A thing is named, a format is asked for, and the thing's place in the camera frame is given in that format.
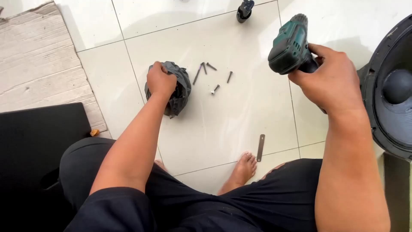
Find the forearm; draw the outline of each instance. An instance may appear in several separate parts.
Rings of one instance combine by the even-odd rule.
[[[104,158],[90,194],[108,187],[145,192],[168,99],[152,95]]]
[[[315,215],[319,231],[389,231],[388,210],[364,108],[345,115],[329,115]]]

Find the black shorts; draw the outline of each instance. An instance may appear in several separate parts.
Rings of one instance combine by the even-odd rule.
[[[115,140],[86,138],[70,146],[61,158],[60,182],[78,210],[89,196],[100,165]],[[264,180],[214,196],[196,191],[154,164],[146,195],[160,229],[172,228],[190,216],[193,203],[221,201],[249,216],[263,231],[316,231],[315,194],[322,159],[298,159],[274,169]]]

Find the speaker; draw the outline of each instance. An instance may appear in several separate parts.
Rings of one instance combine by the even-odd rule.
[[[358,76],[373,139],[412,159],[412,15],[388,32]]]

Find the person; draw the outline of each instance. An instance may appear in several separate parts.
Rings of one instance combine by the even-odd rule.
[[[217,195],[179,182],[154,162],[163,112],[176,86],[176,76],[155,62],[147,74],[152,96],[119,139],[83,139],[64,153],[60,180],[77,211],[66,231],[388,232],[355,67],[343,52],[309,48],[319,69],[288,77],[328,114],[323,160],[287,162],[245,185],[256,160],[244,152]]]

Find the black plastic bag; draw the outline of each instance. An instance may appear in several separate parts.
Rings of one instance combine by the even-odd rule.
[[[175,74],[178,81],[176,83],[176,89],[170,96],[169,103],[164,110],[164,115],[173,118],[179,115],[183,108],[187,104],[190,92],[192,91],[192,85],[190,84],[189,75],[185,68],[180,68],[174,62],[166,61],[162,63],[162,66],[167,69],[167,74]],[[147,82],[145,84],[146,99],[149,100],[152,95],[147,87]]]

